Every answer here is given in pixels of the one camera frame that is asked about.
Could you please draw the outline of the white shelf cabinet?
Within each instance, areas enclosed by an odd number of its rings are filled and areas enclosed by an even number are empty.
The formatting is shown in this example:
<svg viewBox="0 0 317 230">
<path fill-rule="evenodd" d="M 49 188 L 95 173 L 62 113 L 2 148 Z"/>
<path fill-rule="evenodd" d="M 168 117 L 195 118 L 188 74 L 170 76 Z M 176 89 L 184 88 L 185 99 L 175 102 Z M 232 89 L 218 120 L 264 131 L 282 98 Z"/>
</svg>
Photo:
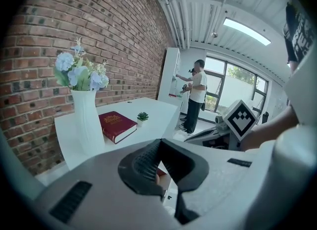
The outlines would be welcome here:
<svg viewBox="0 0 317 230">
<path fill-rule="evenodd" d="M 160 81 L 158 100 L 181 107 L 182 101 L 178 97 L 177 77 L 181 64 L 180 50 L 168 48 L 165 56 L 163 72 Z"/>
</svg>

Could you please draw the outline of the small green succulent plant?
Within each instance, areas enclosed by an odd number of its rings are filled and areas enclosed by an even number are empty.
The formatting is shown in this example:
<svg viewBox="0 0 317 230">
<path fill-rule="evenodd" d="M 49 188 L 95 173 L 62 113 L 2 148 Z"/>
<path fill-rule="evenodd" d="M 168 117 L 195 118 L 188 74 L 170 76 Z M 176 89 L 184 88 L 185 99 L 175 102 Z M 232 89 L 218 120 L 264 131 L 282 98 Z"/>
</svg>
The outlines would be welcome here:
<svg viewBox="0 0 317 230">
<path fill-rule="evenodd" d="M 148 120 L 149 115 L 146 112 L 141 112 L 137 115 L 137 124 L 142 127 Z"/>
</svg>

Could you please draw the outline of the pale blue flower bouquet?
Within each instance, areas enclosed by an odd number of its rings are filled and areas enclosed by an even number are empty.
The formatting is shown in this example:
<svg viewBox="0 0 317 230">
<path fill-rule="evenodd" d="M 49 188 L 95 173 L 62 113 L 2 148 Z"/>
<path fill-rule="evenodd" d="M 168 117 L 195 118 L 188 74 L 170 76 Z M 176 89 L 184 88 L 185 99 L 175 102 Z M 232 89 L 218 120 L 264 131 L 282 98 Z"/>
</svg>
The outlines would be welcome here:
<svg viewBox="0 0 317 230">
<path fill-rule="evenodd" d="M 74 91 L 98 91 L 106 88 L 109 78 L 106 75 L 107 61 L 93 63 L 86 58 L 86 51 L 81 45 L 81 38 L 70 48 L 73 52 L 57 55 L 54 76 L 57 83 Z"/>
</svg>

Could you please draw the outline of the dark red hardcover book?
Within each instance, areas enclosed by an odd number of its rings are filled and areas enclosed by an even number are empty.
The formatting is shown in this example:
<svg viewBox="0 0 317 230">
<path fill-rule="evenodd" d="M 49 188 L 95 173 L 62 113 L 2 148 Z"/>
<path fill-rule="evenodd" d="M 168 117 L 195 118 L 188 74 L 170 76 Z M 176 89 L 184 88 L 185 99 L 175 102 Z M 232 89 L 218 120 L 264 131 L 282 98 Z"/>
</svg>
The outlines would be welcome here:
<svg viewBox="0 0 317 230">
<path fill-rule="evenodd" d="M 114 144 L 119 143 L 137 129 L 135 121 L 115 111 L 99 115 L 99 120 L 104 136 Z"/>
</svg>

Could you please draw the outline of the white ceiling pipes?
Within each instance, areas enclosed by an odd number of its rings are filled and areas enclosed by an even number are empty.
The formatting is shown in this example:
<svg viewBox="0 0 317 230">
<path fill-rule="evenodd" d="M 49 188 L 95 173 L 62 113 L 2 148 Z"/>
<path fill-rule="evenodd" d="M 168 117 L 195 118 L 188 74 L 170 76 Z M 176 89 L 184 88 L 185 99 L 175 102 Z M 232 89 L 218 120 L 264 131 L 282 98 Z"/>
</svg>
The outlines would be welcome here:
<svg viewBox="0 0 317 230">
<path fill-rule="evenodd" d="M 177 29 L 181 47 L 183 49 L 190 48 L 190 29 L 189 29 L 189 15 L 186 0 L 180 0 L 180 5 L 177 0 L 169 0 L 176 17 Z"/>
</svg>

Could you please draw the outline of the person's right forearm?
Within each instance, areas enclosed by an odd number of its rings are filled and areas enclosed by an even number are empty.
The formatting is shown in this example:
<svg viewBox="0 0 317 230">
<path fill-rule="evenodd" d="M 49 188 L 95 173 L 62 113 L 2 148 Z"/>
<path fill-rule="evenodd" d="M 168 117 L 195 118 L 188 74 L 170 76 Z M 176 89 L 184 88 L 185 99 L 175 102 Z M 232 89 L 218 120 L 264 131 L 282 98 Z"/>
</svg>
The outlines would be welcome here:
<svg viewBox="0 0 317 230">
<path fill-rule="evenodd" d="M 284 131 L 295 127 L 299 123 L 296 113 L 289 105 L 282 113 L 274 119 L 254 126 L 253 129 L 241 141 L 241 150 L 259 148 L 264 142 L 276 140 Z"/>
</svg>

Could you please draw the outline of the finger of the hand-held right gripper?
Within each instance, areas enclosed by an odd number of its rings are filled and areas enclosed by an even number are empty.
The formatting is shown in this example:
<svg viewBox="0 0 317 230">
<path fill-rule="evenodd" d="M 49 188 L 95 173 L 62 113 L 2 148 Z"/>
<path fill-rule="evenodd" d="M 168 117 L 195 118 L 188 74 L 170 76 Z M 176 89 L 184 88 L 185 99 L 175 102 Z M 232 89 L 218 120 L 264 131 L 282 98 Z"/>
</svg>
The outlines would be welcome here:
<svg viewBox="0 0 317 230">
<path fill-rule="evenodd" d="M 229 129 L 219 131 L 216 127 L 212 127 L 188 137 L 185 142 L 194 145 L 227 145 L 224 137 L 228 137 L 228 135 Z"/>
</svg>

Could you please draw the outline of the white ribbed vase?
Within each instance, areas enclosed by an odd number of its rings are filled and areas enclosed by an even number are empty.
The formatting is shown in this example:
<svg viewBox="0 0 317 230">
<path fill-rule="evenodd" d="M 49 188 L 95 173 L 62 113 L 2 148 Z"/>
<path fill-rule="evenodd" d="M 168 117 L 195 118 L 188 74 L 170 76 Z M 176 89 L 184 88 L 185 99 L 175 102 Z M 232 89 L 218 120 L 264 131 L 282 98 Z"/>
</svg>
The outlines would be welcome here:
<svg viewBox="0 0 317 230">
<path fill-rule="evenodd" d="M 77 138 L 84 153 L 88 156 L 102 153 L 105 141 L 95 105 L 96 91 L 71 90 L 71 94 Z"/>
</svg>

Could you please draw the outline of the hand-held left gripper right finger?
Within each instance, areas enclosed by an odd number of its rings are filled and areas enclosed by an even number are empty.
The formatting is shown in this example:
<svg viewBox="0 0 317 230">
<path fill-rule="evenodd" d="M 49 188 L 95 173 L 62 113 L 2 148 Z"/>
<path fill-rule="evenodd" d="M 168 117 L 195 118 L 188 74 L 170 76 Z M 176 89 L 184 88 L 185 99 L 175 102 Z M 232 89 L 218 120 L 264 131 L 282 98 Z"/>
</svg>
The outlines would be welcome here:
<svg viewBox="0 0 317 230">
<path fill-rule="evenodd" d="M 162 139 L 164 163 L 175 162 L 174 216 L 163 209 L 162 227 L 246 227 L 259 192 L 259 153 L 227 151 Z"/>
</svg>

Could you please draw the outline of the white desk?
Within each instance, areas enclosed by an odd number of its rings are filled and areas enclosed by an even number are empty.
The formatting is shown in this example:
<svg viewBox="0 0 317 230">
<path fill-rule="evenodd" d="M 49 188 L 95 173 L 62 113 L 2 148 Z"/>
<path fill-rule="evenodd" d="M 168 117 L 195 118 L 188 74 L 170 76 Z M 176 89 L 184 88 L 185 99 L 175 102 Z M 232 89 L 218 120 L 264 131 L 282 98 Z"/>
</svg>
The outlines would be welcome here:
<svg viewBox="0 0 317 230">
<path fill-rule="evenodd" d="M 134 121 L 137 120 L 139 113 L 146 112 L 149 115 L 149 119 L 141 127 L 138 127 L 135 132 L 117 144 L 105 138 L 105 145 L 102 150 L 98 152 L 94 151 L 90 155 L 85 154 L 80 146 L 77 131 L 75 130 L 74 114 L 55 118 L 58 143 L 69 170 L 76 168 L 81 163 L 98 154 L 149 140 L 172 138 L 179 117 L 177 106 L 150 98 L 138 98 L 97 107 L 97 113 L 99 114 L 111 111 L 116 111 Z"/>
</svg>

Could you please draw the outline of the wooden drawer with white front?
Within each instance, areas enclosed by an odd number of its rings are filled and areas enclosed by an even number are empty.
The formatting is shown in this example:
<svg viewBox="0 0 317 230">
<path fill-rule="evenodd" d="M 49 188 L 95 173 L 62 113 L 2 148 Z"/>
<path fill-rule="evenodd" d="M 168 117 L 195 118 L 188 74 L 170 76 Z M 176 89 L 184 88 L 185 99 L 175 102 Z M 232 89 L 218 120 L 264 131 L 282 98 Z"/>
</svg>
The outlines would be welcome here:
<svg viewBox="0 0 317 230">
<path fill-rule="evenodd" d="M 163 205 L 176 209 L 178 187 L 162 162 L 158 166 L 157 175 L 159 176 L 158 184 L 164 191 Z"/>
</svg>

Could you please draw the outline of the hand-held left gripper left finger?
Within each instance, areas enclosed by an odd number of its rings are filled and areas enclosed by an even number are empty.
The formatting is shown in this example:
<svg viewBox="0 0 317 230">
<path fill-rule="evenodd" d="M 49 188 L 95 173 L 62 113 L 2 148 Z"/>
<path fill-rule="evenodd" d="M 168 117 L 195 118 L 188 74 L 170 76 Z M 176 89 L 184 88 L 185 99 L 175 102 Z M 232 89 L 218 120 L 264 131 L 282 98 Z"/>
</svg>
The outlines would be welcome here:
<svg viewBox="0 0 317 230">
<path fill-rule="evenodd" d="M 119 177 L 118 166 L 128 154 L 144 148 L 142 142 L 94 156 L 72 169 L 35 200 L 35 212 L 52 230 L 176 230 L 181 227 L 170 215 L 159 196 L 136 194 Z M 51 212 L 79 183 L 89 189 L 74 208 L 67 201 L 64 209 Z"/>
</svg>

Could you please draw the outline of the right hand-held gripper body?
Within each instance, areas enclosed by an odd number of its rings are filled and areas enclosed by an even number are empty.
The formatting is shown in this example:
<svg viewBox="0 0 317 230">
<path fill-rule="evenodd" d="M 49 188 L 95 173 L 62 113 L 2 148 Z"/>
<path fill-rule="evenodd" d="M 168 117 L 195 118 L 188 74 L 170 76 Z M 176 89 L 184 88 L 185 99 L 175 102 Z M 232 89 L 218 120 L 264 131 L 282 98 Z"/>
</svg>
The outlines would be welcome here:
<svg viewBox="0 0 317 230">
<path fill-rule="evenodd" d="M 256 124 L 257 118 L 243 100 L 233 102 L 222 114 L 215 117 L 219 135 L 228 139 L 228 150 L 240 151 L 240 143 Z"/>
</svg>

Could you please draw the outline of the person's light grey jeans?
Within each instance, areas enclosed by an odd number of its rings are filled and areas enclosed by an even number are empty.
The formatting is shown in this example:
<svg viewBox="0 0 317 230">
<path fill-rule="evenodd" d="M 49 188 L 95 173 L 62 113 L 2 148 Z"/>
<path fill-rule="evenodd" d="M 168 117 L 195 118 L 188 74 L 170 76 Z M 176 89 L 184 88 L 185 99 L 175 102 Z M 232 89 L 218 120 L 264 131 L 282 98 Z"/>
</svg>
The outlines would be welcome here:
<svg viewBox="0 0 317 230">
<path fill-rule="evenodd" d="M 299 123 L 275 141 L 245 230 L 317 229 L 317 45 L 286 85 Z"/>
</svg>

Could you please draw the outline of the person's black printed t-shirt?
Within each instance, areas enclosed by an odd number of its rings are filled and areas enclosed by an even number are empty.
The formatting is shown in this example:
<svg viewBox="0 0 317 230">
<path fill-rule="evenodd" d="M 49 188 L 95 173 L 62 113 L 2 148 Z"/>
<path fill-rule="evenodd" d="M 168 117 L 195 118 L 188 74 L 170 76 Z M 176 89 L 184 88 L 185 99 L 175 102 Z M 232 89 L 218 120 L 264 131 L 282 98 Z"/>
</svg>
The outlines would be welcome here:
<svg viewBox="0 0 317 230">
<path fill-rule="evenodd" d="M 283 28 L 283 34 L 288 62 L 300 63 L 309 51 L 315 35 L 310 22 L 294 5 L 287 3 L 285 12 L 286 23 Z"/>
</svg>

